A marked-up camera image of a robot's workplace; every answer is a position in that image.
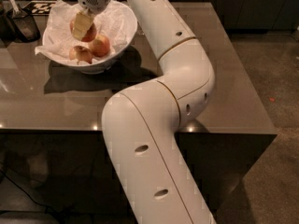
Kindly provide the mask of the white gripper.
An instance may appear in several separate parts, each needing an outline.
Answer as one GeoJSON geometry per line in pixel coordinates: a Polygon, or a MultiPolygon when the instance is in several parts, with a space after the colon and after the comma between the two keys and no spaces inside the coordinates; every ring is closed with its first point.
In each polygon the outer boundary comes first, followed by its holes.
{"type": "MultiPolygon", "coordinates": [[[[110,0],[78,0],[83,9],[88,9],[94,15],[103,12],[109,2],[110,0]]],[[[80,35],[85,35],[93,24],[93,16],[88,11],[78,12],[74,20],[74,30],[80,35]]]]}

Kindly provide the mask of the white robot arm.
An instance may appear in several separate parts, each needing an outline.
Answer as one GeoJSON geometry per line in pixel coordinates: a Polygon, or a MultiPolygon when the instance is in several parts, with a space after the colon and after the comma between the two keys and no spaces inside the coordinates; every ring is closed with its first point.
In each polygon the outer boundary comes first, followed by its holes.
{"type": "MultiPolygon", "coordinates": [[[[91,14],[109,2],[78,0],[91,14]]],[[[102,132],[109,157],[138,224],[216,224],[175,140],[208,103],[212,64],[168,0],[127,2],[163,74],[107,101],[102,132]]]]}

